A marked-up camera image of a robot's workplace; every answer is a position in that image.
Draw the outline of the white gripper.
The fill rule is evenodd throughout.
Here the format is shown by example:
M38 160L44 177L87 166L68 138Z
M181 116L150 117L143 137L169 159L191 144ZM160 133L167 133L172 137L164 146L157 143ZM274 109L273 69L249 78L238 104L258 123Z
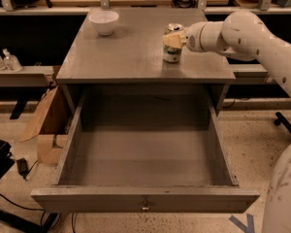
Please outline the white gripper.
M194 52L202 52L203 49L200 44L200 34L203 25L195 23L183 31L173 31L163 35L163 45L175 49L181 49L185 43L189 50Z

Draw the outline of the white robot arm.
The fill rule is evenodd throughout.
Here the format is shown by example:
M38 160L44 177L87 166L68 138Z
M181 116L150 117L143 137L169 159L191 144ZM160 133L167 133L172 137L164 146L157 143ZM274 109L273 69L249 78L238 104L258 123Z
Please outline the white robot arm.
M275 36L254 13L203 21L163 35L163 45L230 58L256 59L291 97L291 44ZM291 145L278 159L266 199L262 233L291 233Z

